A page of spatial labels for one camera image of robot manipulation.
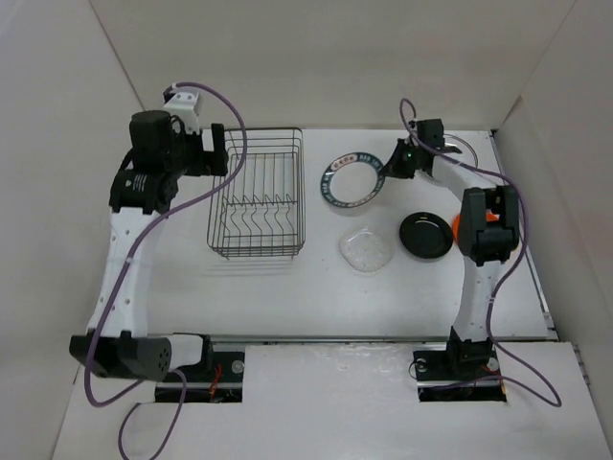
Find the green rimmed white plate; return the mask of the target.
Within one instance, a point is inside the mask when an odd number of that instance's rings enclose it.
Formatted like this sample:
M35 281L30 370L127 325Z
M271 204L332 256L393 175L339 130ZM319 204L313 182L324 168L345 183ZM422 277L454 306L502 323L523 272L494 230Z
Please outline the green rimmed white plate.
M334 159L320 179L322 198L331 206L351 209L373 200L383 188L382 162L367 152L351 152Z

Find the white plate red characters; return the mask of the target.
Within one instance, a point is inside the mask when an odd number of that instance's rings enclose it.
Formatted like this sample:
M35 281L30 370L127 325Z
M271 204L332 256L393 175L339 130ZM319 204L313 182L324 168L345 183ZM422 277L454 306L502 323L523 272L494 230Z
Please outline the white plate red characters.
M469 144L465 139L453 135L453 134L445 134L444 135L445 145L447 147L454 148L456 153L460 155L460 161L468 164L473 168L479 167L479 157L473 146Z

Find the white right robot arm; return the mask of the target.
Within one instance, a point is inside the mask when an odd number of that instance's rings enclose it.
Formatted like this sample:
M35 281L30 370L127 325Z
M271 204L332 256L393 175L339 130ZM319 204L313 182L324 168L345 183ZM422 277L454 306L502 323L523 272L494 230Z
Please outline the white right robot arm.
M422 171L461 202L457 244L464 256L464 283L458 314L438 365L446 380L469 380L492 357L491 310L502 269L519 244L519 197L511 184L497 184L498 172L470 166L451 156L440 119L411 122L399 139L383 176L407 179Z

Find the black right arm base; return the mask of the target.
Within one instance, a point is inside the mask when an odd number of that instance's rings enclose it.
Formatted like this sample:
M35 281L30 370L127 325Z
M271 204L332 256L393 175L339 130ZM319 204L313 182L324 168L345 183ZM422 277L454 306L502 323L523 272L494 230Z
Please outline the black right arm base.
M460 360L444 349L419 347L413 351L410 369L418 384L421 403L476 403L507 401L504 384L497 378L496 351Z

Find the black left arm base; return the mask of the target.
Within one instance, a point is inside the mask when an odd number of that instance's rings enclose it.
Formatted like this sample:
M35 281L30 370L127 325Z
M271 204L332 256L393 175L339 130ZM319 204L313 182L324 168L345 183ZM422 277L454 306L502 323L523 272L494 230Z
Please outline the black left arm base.
M241 403L245 347L213 345L212 358L180 368L187 380L185 403Z

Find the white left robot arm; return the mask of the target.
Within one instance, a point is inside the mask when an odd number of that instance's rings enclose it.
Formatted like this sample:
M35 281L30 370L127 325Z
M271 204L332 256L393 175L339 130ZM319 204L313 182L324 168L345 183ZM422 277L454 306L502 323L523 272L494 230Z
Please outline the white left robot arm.
M72 336L69 352L99 378L161 381L175 368L193 380L214 371L206 335L148 332L148 287L163 215L184 176L228 172L225 128L213 124L213 147L184 115L164 110L134 114L131 148L117 170L109 197L111 235L99 302L87 331Z

